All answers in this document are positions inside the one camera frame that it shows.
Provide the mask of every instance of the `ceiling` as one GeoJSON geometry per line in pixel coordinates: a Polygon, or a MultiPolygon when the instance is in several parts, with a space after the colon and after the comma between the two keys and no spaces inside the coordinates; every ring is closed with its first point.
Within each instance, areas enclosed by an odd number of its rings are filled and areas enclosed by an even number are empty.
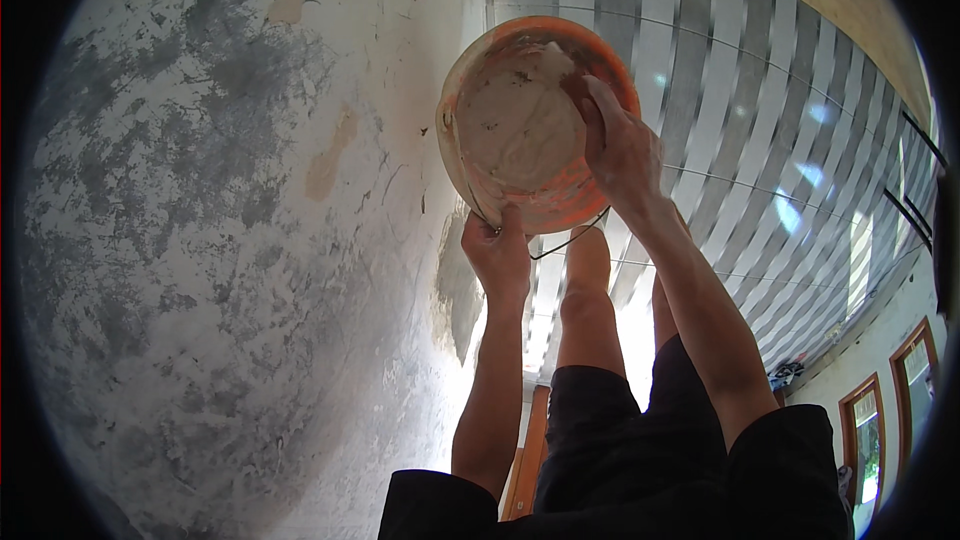
{"type": "MultiPolygon", "coordinates": [[[[750,324],[768,371],[818,358],[832,343],[825,334],[851,323],[915,246],[882,191],[928,210],[933,157],[873,61],[802,1],[490,0],[487,8],[492,24],[526,15],[575,21],[629,66],[643,119],[663,138],[662,188],[750,324]]],[[[567,237],[545,235],[532,249],[567,237]]],[[[655,269],[615,212],[606,237],[610,298],[642,395],[655,269]]],[[[534,263],[524,376],[547,384],[565,256],[534,263]]]]}

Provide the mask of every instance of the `black shorts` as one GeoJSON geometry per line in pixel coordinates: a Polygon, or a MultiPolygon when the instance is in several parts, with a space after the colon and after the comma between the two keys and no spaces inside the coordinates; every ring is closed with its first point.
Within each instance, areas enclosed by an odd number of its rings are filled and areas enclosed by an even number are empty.
{"type": "Polygon", "coordinates": [[[720,422],[678,335],[656,354],[645,412],[627,380],[607,369],[560,367],[550,386],[534,512],[620,504],[722,476],[720,422]]]}

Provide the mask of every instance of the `person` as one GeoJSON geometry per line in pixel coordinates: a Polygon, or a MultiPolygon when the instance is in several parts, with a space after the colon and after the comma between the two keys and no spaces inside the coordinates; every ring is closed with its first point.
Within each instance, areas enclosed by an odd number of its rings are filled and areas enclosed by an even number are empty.
{"type": "Polygon", "coordinates": [[[656,267],[649,408],[626,379],[606,238],[574,229],[548,456],[532,513],[498,522],[520,431],[530,257],[518,208],[503,209],[498,233],[472,213],[461,245],[487,318],[451,474],[394,472],[379,537],[845,538],[826,411],[778,407],[750,327],[661,191],[661,140],[603,81],[583,81],[583,157],[656,267]]]}

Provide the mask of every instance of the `bucket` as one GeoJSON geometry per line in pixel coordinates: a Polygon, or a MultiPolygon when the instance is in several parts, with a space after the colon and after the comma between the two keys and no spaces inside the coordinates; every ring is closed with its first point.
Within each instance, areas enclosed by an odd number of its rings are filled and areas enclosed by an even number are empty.
{"type": "MultiPolygon", "coordinates": [[[[641,102],[630,72],[614,50],[593,31],[569,19],[534,16],[504,21],[486,31],[457,59],[443,82],[437,106],[437,139],[450,181],[470,209],[493,227],[508,203],[520,208],[526,234],[563,232],[594,219],[607,207],[584,161],[582,151],[537,189],[507,186],[482,170],[461,150],[457,102],[462,90],[485,67],[503,58],[556,43],[575,66],[575,75],[591,74],[605,81],[620,105],[641,116],[641,102]]],[[[584,132],[578,131],[582,147],[584,132]]]]}

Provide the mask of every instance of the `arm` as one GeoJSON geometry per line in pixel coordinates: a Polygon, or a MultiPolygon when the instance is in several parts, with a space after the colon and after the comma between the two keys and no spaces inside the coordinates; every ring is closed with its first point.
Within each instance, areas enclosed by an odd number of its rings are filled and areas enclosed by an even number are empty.
{"type": "Polygon", "coordinates": [[[778,407],[757,342],[685,232],[672,201],[661,192],[661,140],[620,107],[610,87],[592,76],[584,79],[595,102],[579,105],[587,126],[586,163],[601,192],[650,254],[683,348],[730,450],[747,426],[778,407]]]}
{"type": "Polygon", "coordinates": [[[521,329],[530,253],[520,209],[503,210],[499,234],[472,212],[461,246],[486,291],[487,315],[473,387],[453,434],[450,473],[486,488],[499,501],[521,428],[521,329]]]}

